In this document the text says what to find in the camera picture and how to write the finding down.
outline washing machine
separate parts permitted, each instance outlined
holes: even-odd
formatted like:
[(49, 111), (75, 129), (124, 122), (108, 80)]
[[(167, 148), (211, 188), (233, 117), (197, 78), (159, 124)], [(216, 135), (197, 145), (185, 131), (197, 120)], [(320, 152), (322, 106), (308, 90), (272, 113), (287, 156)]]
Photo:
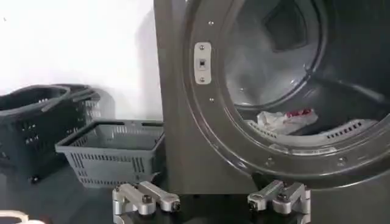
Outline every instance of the washing machine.
[[(312, 223), (389, 223), (390, 1), (156, 0), (169, 190), (311, 189)], [(258, 115), (310, 109), (280, 134)]]

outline white wall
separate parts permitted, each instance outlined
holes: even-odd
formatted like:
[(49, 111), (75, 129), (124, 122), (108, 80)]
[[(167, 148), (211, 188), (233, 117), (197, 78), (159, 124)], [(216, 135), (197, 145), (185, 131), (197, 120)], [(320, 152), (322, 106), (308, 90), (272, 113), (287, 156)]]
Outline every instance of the white wall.
[(118, 119), (162, 119), (153, 0), (0, 0), (0, 94), (84, 83)]

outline gray plastic basket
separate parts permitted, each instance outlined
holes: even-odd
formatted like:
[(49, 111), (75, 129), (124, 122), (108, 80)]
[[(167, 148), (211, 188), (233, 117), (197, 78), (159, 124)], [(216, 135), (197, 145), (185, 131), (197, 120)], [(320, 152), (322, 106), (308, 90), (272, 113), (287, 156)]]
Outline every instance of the gray plastic basket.
[(59, 142), (85, 187), (115, 187), (150, 180), (165, 167), (163, 124), (154, 121), (93, 121)]

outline metal bracket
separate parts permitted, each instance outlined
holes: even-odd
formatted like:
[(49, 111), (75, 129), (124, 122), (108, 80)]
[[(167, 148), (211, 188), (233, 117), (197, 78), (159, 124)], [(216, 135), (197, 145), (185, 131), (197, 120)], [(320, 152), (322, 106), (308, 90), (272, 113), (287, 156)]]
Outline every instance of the metal bracket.
[(194, 75), (199, 85), (211, 83), (211, 44), (208, 42), (196, 43), (194, 47)]
[(161, 210), (166, 212), (177, 212), (180, 210), (180, 198), (178, 195), (165, 192), (147, 181), (141, 182), (137, 187), (138, 190), (156, 200), (160, 204)]
[(275, 212), (287, 215), (296, 211), (303, 214), (301, 223), (310, 222), (311, 199), (310, 190), (301, 183), (294, 183), (284, 187), (282, 181), (275, 180), (261, 191), (248, 195), (248, 204), (251, 211), (263, 211), (267, 204), (272, 202)]
[(115, 224), (126, 223), (127, 212), (138, 211), (140, 215), (151, 215), (156, 211), (156, 202), (161, 210), (177, 212), (180, 210), (180, 198), (176, 194), (170, 194), (159, 187), (144, 181), (136, 186), (123, 184), (112, 192), (113, 221)]
[(284, 184), (279, 180), (273, 181), (261, 191), (248, 195), (248, 204), (251, 211), (267, 209), (267, 203), (272, 201), (283, 189)]
[(140, 215), (151, 215), (156, 211), (156, 201), (143, 194), (131, 184), (123, 184), (112, 192), (114, 223), (126, 212), (138, 211)]

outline laundry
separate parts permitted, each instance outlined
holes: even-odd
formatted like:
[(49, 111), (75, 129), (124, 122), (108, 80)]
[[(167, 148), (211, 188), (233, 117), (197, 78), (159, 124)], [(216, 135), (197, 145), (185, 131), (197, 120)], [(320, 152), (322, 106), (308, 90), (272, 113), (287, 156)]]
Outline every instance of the laundry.
[(318, 120), (313, 109), (290, 111), (287, 113), (270, 113), (262, 111), (257, 115), (257, 124), (261, 128), (276, 134), (288, 135)]

